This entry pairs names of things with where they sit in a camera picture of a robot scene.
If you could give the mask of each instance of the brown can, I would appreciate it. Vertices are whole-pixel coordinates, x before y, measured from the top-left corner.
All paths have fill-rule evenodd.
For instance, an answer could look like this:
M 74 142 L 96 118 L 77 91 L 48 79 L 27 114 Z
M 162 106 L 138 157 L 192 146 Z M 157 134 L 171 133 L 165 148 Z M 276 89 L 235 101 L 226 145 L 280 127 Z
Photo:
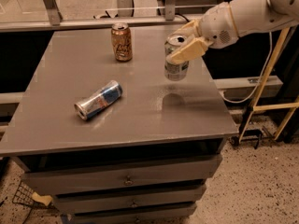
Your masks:
M 112 26 L 111 41 L 116 60 L 127 62 L 132 59 L 132 38 L 127 23 L 120 22 Z

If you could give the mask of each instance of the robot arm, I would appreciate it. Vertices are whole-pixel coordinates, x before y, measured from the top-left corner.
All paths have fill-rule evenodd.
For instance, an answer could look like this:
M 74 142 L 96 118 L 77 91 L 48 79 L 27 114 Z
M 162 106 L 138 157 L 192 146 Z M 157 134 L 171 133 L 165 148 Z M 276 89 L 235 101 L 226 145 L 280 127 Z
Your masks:
M 173 64 L 203 56 L 208 48 L 222 49 L 239 37 L 266 33 L 299 23 L 299 0 L 233 0 L 221 3 L 200 19 L 175 31 L 187 41 L 168 55 Z

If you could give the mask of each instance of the can lying on side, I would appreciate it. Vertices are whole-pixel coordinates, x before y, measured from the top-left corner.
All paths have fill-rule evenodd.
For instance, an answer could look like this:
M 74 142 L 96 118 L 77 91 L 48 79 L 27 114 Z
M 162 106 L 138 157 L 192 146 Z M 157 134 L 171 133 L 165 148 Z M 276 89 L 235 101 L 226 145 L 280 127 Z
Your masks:
M 114 103 L 121 95 L 121 85 L 117 81 L 111 80 L 89 98 L 75 103 L 75 110 L 82 119 L 87 120 Z

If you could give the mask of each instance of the can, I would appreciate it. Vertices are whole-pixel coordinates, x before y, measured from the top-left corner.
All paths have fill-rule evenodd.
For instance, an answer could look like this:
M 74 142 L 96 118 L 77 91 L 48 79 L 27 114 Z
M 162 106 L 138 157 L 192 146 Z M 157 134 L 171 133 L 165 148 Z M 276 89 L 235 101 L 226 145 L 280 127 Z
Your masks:
M 129 25 L 124 22 L 112 25 L 111 41 L 116 60 L 128 62 L 132 59 L 132 38 Z
M 186 35 L 180 34 L 171 34 L 165 42 L 165 66 L 164 66 L 164 75 L 172 80 L 172 81 L 179 81 L 186 77 L 189 62 L 174 64 L 169 61 L 169 54 L 174 52 L 176 49 L 180 48 L 185 41 L 187 40 Z
M 117 81 L 111 80 L 105 87 L 96 91 L 90 97 L 75 103 L 75 110 L 82 119 L 87 120 L 110 106 L 121 95 L 121 85 Z

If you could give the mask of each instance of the white cable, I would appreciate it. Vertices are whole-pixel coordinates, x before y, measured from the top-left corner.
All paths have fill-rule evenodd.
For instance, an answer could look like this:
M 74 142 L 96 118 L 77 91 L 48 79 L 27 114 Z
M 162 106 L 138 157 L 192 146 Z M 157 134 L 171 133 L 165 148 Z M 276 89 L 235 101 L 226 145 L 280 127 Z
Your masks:
M 260 84 L 260 82 L 261 82 L 261 79 L 262 79 L 262 76 L 263 76 L 263 71 L 264 71 L 265 67 L 266 67 L 267 64 L 268 64 L 268 61 L 269 61 L 270 56 L 271 56 L 271 53 L 272 53 L 272 46 L 273 46 L 273 44 L 272 44 L 272 33 L 271 33 L 271 32 L 269 33 L 269 43 L 270 43 L 270 50 L 269 50 L 267 59 L 265 60 L 265 63 L 264 63 L 264 65 L 263 65 L 263 69 L 262 69 L 262 71 L 261 71 L 261 74 L 260 74 L 260 76 L 259 76 L 259 79 L 258 79 L 258 81 L 257 81 L 257 84 L 256 84 L 256 86 L 254 87 L 254 89 L 253 89 L 253 91 L 251 92 L 251 94 L 250 94 L 248 97 L 246 97 L 245 99 L 243 99 L 243 100 L 240 100 L 240 101 L 231 101 L 231 100 L 226 99 L 226 98 L 224 97 L 224 93 L 223 93 L 223 94 L 222 94 L 222 98 L 223 98 L 224 101 L 229 102 L 229 103 L 232 103 L 232 104 L 240 104 L 240 103 L 243 103 L 243 102 L 247 101 L 247 100 L 253 95 L 253 93 L 256 91 L 256 89 L 258 88 L 258 86 L 259 86 L 259 84 Z

